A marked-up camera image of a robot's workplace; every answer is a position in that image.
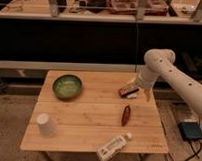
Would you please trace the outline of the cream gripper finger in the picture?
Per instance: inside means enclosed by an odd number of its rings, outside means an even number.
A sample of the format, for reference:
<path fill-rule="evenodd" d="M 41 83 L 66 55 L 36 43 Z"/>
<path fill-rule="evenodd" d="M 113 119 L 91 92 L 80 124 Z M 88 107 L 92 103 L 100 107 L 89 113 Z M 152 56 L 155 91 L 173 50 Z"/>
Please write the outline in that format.
<path fill-rule="evenodd" d="M 149 90 L 144 90 L 144 93 L 145 93 L 147 102 L 150 102 L 152 90 L 150 90 L 150 89 Z"/>

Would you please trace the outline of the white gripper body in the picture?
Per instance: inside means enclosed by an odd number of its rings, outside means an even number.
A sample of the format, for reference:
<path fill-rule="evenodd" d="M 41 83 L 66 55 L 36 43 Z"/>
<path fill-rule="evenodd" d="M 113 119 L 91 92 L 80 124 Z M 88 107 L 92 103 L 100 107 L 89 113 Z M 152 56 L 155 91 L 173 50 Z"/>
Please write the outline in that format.
<path fill-rule="evenodd" d="M 137 84 L 145 90 L 150 90 L 156 81 L 156 74 L 151 71 L 140 71 Z"/>

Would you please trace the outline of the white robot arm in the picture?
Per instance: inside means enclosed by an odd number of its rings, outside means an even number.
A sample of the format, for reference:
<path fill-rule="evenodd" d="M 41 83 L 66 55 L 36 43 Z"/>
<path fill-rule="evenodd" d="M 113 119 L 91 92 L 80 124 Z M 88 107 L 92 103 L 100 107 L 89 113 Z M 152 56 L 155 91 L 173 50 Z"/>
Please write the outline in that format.
<path fill-rule="evenodd" d="M 145 66 L 140 69 L 136 83 L 150 100 L 153 85 L 161 76 L 202 119 L 202 84 L 174 67 L 174 61 L 175 53 L 171 49 L 148 50 L 144 55 Z"/>

